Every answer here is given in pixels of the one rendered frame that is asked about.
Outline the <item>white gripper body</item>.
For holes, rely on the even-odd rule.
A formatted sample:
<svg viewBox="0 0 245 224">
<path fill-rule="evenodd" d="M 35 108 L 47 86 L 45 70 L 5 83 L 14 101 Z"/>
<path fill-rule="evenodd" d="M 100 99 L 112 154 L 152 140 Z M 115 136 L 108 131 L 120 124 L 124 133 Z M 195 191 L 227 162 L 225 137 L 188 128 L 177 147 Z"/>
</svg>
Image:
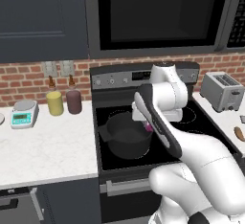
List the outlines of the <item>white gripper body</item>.
<svg viewBox="0 0 245 224">
<path fill-rule="evenodd" d="M 137 108 L 136 103 L 132 102 L 132 120 L 145 122 L 145 116 Z M 167 118 L 169 122 L 180 122 L 183 118 L 183 111 L 181 109 L 163 111 L 162 114 Z"/>
</svg>

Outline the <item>dark grey pot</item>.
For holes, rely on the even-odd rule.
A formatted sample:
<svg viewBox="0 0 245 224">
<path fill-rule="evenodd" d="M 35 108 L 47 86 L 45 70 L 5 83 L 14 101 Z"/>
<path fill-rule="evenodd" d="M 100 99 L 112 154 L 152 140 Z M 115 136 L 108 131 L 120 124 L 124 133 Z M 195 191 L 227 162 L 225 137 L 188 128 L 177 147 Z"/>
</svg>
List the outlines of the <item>dark grey pot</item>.
<svg viewBox="0 0 245 224">
<path fill-rule="evenodd" d="M 99 127 L 102 140 L 119 158 L 133 160 L 143 157 L 150 148 L 152 133 L 141 122 L 132 120 L 129 112 L 116 114 Z"/>
</svg>

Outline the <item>silver toaster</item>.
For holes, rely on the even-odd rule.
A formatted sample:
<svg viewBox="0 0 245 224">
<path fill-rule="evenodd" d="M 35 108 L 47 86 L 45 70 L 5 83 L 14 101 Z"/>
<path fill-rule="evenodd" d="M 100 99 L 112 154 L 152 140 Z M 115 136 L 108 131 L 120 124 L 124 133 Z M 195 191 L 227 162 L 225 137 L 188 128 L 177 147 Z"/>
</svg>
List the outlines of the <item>silver toaster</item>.
<svg viewBox="0 0 245 224">
<path fill-rule="evenodd" d="M 218 113 L 226 110 L 237 111 L 244 94 L 245 86 L 225 72 L 206 73 L 200 89 L 200 95 Z"/>
</svg>

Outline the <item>black stove with hob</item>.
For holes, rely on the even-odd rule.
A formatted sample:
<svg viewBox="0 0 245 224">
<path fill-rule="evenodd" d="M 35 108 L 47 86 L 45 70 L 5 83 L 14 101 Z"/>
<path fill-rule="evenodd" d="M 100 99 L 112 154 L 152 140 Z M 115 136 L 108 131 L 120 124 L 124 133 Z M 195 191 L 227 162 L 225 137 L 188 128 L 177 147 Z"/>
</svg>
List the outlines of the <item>black stove with hob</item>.
<svg viewBox="0 0 245 224">
<path fill-rule="evenodd" d="M 178 77 L 188 89 L 188 102 L 182 108 L 183 118 L 180 122 L 171 124 L 181 131 L 214 137 L 235 159 L 237 149 L 230 144 L 221 130 L 192 98 L 193 86 L 198 80 L 198 63 L 180 61 L 96 67 L 91 69 L 90 79 L 100 184 L 108 180 L 122 182 L 147 178 L 149 181 L 149 173 L 152 169 L 179 162 L 167 152 L 154 130 L 151 132 L 152 139 L 148 152 L 143 157 L 133 160 L 125 160 L 114 155 L 99 134 L 99 127 L 106 124 L 112 116 L 123 112 L 132 115 L 131 105 L 135 93 L 141 85 L 149 83 L 152 66 L 161 63 L 174 65 Z M 196 74 L 195 79 L 190 77 L 193 73 Z M 114 84 L 110 84 L 111 78 L 115 80 Z M 128 83 L 123 83 L 124 78 L 128 78 Z M 101 80 L 101 85 L 96 84 L 97 79 Z"/>
</svg>

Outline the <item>dark red bottle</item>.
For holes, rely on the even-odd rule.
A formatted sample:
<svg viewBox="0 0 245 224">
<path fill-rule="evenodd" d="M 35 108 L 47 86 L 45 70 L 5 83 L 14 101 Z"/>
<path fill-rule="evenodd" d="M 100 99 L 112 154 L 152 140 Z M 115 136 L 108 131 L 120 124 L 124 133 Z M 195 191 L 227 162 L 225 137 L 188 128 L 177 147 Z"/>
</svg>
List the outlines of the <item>dark red bottle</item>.
<svg viewBox="0 0 245 224">
<path fill-rule="evenodd" d="M 81 93 L 76 88 L 73 76 L 69 76 L 69 88 L 66 92 L 67 107 L 70 114 L 79 114 L 82 110 Z"/>
</svg>

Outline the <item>black oven door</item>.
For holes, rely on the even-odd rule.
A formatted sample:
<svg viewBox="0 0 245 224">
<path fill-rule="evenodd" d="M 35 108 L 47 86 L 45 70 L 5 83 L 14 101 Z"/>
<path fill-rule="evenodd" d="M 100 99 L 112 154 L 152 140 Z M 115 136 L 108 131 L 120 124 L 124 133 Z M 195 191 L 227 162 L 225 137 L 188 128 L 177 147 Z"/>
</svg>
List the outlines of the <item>black oven door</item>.
<svg viewBox="0 0 245 224">
<path fill-rule="evenodd" d="M 161 196 L 151 189 L 131 194 L 108 196 L 106 182 L 100 184 L 102 224 L 147 224 L 149 218 L 160 206 Z"/>
</svg>

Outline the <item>black microwave oven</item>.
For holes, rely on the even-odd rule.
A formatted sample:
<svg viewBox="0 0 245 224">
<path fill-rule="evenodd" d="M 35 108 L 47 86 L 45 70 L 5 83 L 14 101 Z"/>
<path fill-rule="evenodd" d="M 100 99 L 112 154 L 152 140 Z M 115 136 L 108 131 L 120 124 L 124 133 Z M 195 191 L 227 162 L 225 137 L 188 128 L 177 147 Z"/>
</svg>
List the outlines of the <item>black microwave oven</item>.
<svg viewBox="0 0 245 224">
<path fill-rule="evenodd" d="M 245 0 L 85 0 L 92 58 L 245 52 Z"/>
</svg>

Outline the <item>yellow bottle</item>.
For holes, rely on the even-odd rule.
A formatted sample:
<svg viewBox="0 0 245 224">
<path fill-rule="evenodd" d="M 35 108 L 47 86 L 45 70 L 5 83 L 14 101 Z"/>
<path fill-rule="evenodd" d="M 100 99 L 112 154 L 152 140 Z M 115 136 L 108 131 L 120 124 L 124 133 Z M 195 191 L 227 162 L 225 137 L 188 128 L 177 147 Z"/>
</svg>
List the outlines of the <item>yellow bottle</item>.
<svg viewBox="0 0 245 224">
<path fill-rule="evenodd" d="M 60 116 L 63 114 L 62 94 L 56 90 L 56 85 L 52 77 L 49 77 L 49 91 L 46 94 L 46 100 L 49 112 L 52 116 Z"/>
</svg>

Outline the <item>dark grey base cupboard door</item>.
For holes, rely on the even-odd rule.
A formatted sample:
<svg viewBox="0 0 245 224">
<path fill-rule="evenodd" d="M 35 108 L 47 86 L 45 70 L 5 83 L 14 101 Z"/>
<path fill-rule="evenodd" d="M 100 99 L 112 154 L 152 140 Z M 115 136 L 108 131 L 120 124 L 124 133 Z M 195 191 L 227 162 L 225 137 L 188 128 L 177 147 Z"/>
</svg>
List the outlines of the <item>dark grey base cupboard door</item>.
<svg viewBox="0 0 245 224">
<path fill-rule="evenodd" d="M 101 224 L 97 178 L 40 185 L 41 224 Z"/>
</svg>

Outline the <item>white kitchen scale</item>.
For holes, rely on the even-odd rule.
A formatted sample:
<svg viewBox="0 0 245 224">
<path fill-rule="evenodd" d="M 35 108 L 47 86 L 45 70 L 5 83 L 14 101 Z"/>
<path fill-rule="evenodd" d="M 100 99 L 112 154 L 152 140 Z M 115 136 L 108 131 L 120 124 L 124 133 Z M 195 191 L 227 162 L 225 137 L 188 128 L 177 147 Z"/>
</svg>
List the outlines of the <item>white kitchen scale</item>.
<svg viewBox="0 0 245 224">
<path fill-rule="evenodd" d="M 39 107 L 37 101 L 17 101 L 11 110 L 11 128 L 25 129 L 33 127 L 36 122 L 38 112 Z"/>
</svg>

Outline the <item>dark grey dishwasher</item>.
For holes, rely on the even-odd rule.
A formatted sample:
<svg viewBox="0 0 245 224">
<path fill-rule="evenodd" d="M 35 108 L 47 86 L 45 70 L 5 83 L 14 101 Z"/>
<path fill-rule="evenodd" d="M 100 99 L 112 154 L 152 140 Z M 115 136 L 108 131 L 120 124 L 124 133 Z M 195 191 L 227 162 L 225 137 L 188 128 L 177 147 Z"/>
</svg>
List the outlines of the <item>dark grey dishwasher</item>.
<svg viewBox="0 0 245 224">
<path fill-rule="evenodd" d="M 28 188 L 0 190 L 0 224 L 40 224 Z"/>
</svg>

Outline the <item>grey wall socket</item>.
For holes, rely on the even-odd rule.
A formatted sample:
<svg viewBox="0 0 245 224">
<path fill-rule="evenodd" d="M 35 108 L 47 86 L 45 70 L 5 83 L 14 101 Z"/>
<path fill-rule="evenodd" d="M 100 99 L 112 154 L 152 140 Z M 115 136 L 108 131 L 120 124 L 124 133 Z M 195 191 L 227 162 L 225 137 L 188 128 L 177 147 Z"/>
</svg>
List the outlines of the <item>grey wall socket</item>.
<svg viewBox="0 0 245 224">
<path fill-rule="evenodd" d="M 75 74 L 74 61 L 73 60 L 61 60 L 59 62 L 60 74 L 63 77 L 68 77 L 69 75 Z"/>
<path fill-rule="evenodd" d="M 54 61 L 43 61 L 42 70 L 45 78 L 47 78 L 48 76 L 51 76 L 53 78 L 57 77 L 57 68 Z"/>
</svg>

